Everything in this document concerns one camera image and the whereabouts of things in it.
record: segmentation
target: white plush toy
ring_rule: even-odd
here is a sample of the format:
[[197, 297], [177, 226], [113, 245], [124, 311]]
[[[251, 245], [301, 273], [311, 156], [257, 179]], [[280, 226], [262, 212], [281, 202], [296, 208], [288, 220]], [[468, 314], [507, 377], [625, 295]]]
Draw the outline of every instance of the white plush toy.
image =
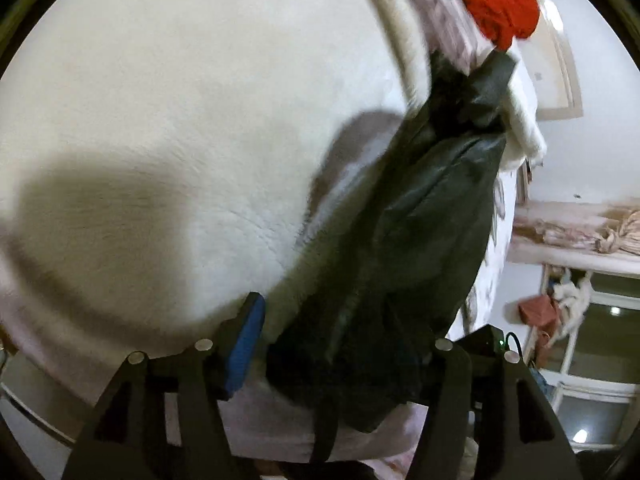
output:
[[574, 282], [559, 283], [554, 286], [554, 299], [558, 300], [562, 327], [556, 332], [549, 344], [565, 338], [571, 330], [577, 328], [584, 319], [584, 314], [591, 301], [591, 275]]

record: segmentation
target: pink fabric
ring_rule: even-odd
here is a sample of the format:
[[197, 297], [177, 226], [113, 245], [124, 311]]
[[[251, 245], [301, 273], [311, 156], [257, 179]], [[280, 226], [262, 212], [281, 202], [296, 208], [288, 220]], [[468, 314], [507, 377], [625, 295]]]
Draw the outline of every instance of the pink fabric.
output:
[[412, 0], [430, 52], [441, 51], [460, 72], [468, 74], [492, 49], [462, 0]]

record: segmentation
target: cable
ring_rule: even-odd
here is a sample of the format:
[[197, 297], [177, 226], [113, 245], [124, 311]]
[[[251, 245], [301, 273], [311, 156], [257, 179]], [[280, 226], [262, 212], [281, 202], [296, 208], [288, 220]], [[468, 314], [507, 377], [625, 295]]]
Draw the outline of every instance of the cable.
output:
[[506, 343], [507, 348], [508, 348], [509, 350], [511, 350], [511, 348], [510, 348], [510, 346], [509, 346], [509, 337], [510, 337], [510, 336], [513, 336], [513, 339], [514, 339], [514, 341], [516, 342], [516, 346], [518, 347], [518, 354], [520, 354], [520, 358], [521, 358], [521, 359], [524, 359], [524, 357], [523, 357], [523, 355], [522, 355], [522, 346], [520, 346], [520, 340], [518, 339], [518, 336], [516, 336], [513, 332], [509, 332], [509, 333], [507, 334], [507, 337], [506, 337], [506, 338], [504, 338], [504, 342]]

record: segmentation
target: mattress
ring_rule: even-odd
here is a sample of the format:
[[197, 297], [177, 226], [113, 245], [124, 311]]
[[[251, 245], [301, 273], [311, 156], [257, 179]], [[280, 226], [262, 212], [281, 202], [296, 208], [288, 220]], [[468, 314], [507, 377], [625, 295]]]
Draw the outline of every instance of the mattress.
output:
[[[425, 0], [57, 0], [0, 79], [0, 320], [20, 350], [95, 402], [129, 352], [209, 336], [249, 289], [268, 296], [274, 340], [427, 99], [428, 51], [462, 38], [449, 51], [468, 72], [491, 49], [460, 0], [439, 2], [435, 23]], [[512, 133], [535, 128], [516, 113], [535, 109], [529, 85], [518, 69]], [[452, 339], [489, 317], [521, 138]], [[307, 462], [312, 415], [260, 356], [220, 404], [232, 451]], [[340, 428], [332, 460], [405, 452], [425, 412]]]

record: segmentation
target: wall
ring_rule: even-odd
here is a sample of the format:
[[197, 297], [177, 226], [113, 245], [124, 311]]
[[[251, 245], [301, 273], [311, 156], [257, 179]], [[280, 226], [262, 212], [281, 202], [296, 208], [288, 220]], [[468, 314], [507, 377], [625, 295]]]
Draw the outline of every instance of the wall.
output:
[[489, 324], [503, 330], [504, 335], [513, 332], [518, 336], [523, 350], [530, 329], [520, 321], [518, 302], [540, 293], [543, 270], [542, 265], [506, 262], [495, 294]]
[[640, 72], [588, 0], [553, 0], [574, 54], [584, 117], [541, 121], [548, 143], [532, 200], [629, 203], [640, 197]]

